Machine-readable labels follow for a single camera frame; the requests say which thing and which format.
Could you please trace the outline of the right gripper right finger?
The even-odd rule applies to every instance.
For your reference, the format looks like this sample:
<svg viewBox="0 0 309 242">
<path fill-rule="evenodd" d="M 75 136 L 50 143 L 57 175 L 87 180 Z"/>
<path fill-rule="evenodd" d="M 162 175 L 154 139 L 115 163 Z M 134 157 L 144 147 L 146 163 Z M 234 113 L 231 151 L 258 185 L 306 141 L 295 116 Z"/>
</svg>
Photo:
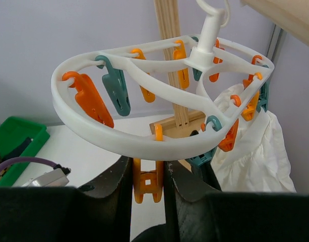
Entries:
<svg viewBox="0 0 309 242">
<path fill-rule="evenodd" d="M 309 195 L 222 192 L 176 161 L 164 204 L 168 241 L 309 241 Z"/>
</svg>

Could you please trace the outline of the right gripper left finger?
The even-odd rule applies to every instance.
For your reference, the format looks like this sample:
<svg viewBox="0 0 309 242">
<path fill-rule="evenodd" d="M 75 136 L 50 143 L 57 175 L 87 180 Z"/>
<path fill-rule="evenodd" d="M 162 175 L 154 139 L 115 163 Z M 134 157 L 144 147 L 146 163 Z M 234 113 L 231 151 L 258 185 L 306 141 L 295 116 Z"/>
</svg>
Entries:
<svg viewBox="0 0 309 242">
<path fill-rule="evenodd" d="M 0 187 L 0 241 L 129 241 L 132 159 L 75 187 Z"/>
</svg>

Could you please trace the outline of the dark navy sock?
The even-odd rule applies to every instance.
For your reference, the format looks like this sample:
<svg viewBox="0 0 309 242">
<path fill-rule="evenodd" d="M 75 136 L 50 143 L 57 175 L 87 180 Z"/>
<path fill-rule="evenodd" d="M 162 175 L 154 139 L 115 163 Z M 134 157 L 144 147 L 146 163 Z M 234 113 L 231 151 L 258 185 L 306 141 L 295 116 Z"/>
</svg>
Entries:
<svg viewBox="0 0 309 242">
<path fill-rule="evenodd" d="M 33 139 L 27 137 L 19 146 L 17 146 L 7 156 L 5 156 L 5 159 L 19 157 L 25 151 L 25 149 L 30 145 L 32 141 Z"/>
</svg>

